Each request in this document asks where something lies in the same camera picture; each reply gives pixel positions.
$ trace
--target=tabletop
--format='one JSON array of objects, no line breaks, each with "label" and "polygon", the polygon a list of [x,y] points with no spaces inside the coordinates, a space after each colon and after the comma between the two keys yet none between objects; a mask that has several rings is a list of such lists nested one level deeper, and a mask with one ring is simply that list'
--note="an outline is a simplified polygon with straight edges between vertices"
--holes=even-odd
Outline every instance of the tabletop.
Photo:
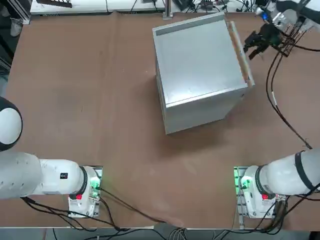
[{"label": "tabletop", "polygon": [[[6,98],[20,109],[24,128],[14,151],[46,159],[103,166],[102,187],[157,219],[186,228],[231,228],[236,209],[234,166],[267,164],[305,147],[267,101],[265,81],[276,51],[250,61],[255,86],[225,119],[165,135],[155,77],[152,28],[194,18],[160,13],[40,17],[23,27]],[[230,13],[243,41],[263,22]],[[317,48],[320,35],[301,45]],[[194,43],[189,51],[212,48]],[[294,49],[274,81],[277,103],[289,122],[316,147],[320,143],[320,54]],[[116,224],[154,222],[107,196]],[[67,196],[33,199],[68,208]],[[1,227],[62,227],[20,199],[1,201]],[[284,228],[320,230],[320,208],[305,201]],[[108,219],[101,210],[101,219]],[[83,220],[89,227],[107,227]],[[255,222],[246,220],[246,226]]]}]

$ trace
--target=metal box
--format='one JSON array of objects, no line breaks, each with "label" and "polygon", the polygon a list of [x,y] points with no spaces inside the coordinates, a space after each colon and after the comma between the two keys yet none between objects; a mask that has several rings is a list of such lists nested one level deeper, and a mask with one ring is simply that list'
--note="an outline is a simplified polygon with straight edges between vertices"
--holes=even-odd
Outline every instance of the metal box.
[{"label": "metal box", "polygon": [[223,119],[254,85],[235,25],[223,12],[152,32],[166,134]]}]

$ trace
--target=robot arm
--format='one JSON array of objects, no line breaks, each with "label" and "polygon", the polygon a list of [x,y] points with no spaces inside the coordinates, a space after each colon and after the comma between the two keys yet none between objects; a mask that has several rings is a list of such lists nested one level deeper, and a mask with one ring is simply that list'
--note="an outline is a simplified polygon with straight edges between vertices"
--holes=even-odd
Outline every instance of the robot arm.
[{"label": "robot arm", "polygon": [[38,159],[8,151],[19,140],[22,129],[18,108],[0,97],[0,199],[68,195],[69,210],[93,217],[100,199],[96,188],[101,183],[95,169],[70,160]]},{"label": "robot arm", "polygon": [[248,167],[240,184],[249,217],[262,218],[280,196],[303,195],[313,190],[320,183],[319,159],[318,148]]},{"label": "robot arm", "polygon": [[244,41],[244,52],[256,47],[249,55],[250,60],[269,46],[288,57],[293,45],[307,30],[312,27],[320,30],[318,0],[259,1],[256,14],[262,17],[265,24],[259,32],[253,31]]}]

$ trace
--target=white table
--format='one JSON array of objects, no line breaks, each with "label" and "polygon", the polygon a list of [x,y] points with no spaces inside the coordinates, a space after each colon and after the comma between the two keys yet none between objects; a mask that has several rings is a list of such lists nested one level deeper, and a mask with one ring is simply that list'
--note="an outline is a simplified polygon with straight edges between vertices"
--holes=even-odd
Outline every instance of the white table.
[{"label": "white table", "polygon": [[[201,0],[195,0],[194,4],[197,4]],[[135,0],[71,0],[72,8],[61,7],[61,6],[52,6],[39,4],[36,0],[32,0],[32,5],[30,12],[32,15],[55,15],[55,14],[76,14],[76,13],[107,13],[113,11],[130,11],[132,6],[135,3]],[[165,8],[164,1],[157,0],[155,3],[156,7],[159,10],[163,10]],[[230,0],[227,5],[227,10],[229,12],[236,12],[236,9],[241,9],[242,3],[236,0]],[[133,11],[154,11],[155,6],[153,2],[143,3],[142,0],[137,0]],[[180,12],[180,9],[172,2],[171,3],[171,11],[173,13]],[[206,12],[205,10],[198,9],[197,12]],[[218,12],[217,9],[213,9],[208,12]]]}]

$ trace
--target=floor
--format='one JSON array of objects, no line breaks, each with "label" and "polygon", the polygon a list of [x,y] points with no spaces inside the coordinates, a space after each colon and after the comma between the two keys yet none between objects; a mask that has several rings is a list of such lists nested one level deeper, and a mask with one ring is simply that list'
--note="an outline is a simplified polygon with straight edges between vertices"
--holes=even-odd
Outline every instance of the floor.
[{"label": "floor", "polygon": [[[155,229],[161,233],[167,240],[173,229],[173,226],[167,224],[159,224]],[[86,238],[112,235],[115,231],[111,228],[98,229],[95,232],[78,231],[69,228],[55,228],[54,229],[57,240],[85,240]],[[308,240],[309,232],[304,231],[285,231],[282,230],[277,235],[266,235],[262,233],[251,234],[229,234],[224,240]],[[2,228],[0,229],[1,240],[55,240],[52,228]],[[186,232],[187,240],[211,240],[214,236],[213,230],[188,230]],[[139,230],[137,232],[127,234],[125,236],[118,236],[117,240],[131,239],[131,240],[161,240],[161,238],[153,231]]]}]

